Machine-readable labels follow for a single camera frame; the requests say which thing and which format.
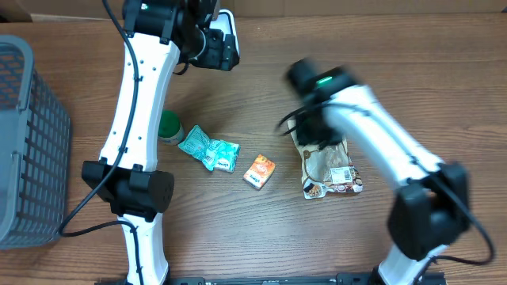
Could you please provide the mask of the orange small box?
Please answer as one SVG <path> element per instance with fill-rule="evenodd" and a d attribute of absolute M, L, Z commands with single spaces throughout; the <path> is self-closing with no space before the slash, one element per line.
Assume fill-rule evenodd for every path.
<path fill-rule="evenodd" d="M 274 173 L 276 164 L 266 156 L 259 154 L 243 175 L 243 180 L 260 190 Z"/>

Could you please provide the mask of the green lid jar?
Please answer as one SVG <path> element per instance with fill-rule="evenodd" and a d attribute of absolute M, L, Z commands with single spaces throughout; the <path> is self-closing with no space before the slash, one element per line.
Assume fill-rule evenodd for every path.
<path fill-rule="evenodd" d="M 158 128 L 158 139 L 165 144 L 175 146 L 184 138 L 185 130 L 178 115 L 170 110 L 163 110 Z"/>

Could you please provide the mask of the teal crinkled snack packet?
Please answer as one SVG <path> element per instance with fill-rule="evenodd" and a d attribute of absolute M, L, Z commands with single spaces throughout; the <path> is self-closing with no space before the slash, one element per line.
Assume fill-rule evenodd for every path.
<path fill-rule="evenodd" d="M 215 158 L 208 155 L 208 149 L 211 144 L 212 141 L 200 126 L 195 125 L 186 138 L 177 146 L 186 154 L 202 162 L 207 170 L 212 171 L 214 169 Z"/>

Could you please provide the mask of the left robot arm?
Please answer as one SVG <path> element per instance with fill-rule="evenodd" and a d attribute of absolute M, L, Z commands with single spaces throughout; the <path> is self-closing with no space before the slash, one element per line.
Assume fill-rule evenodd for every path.
<path fill-rule="evenodd" d="M 212 0 L 130 0 L 117 25 L 124 71 L 109 136 L 82 179 L 110 206 L 128 252 L 125 284 L 166 284 L 162 215 L 174 187 L 158 164 L 158 128 L 176 65 L 230 71 L 239 63 L 234 17 Z"/>

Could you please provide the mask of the beige plastic pouch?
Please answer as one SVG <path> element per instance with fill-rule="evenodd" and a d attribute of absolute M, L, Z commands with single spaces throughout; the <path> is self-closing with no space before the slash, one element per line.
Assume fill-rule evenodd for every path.
<path fill-rule="evenodd" d="M 359 194 L 363 191 L 363 182 L 349 156 L 346 139 L 320 149 L 315 144 L 300 144 L 297 131 L 293 131 L 291 137 L 302 159 L 301 184 L 306 200 L 321 199 L 328 192 Z"/>

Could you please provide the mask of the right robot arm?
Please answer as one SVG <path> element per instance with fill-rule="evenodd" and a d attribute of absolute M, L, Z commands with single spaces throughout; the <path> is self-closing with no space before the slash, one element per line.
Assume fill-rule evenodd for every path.
<path fill-rule="evenodd" d="M 302 158 L 307 199 L 327 192 L 360 192 L 363 185 L 347 150 L 354 141 L 395 194 L 387 227 L 393 245 L 367 273 L 340 273 L 339 284 L 442 284 L 429 266 L 475 223 L 468 175 L 426 150 L 378 102 L 372 89 L 344 67 L 315 71 L 308 59 L 286 74 L 302 99 L 282 120 Z"/>

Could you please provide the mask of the teal Kleenex tissue pack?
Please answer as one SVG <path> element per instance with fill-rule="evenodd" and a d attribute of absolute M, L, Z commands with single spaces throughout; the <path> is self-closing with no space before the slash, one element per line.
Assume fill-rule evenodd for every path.
<path fill-rule="evenodd" d="M 233 173 L 240 149 L 241 147 L 237 143 L 219 140 L 214 169 Z"/>

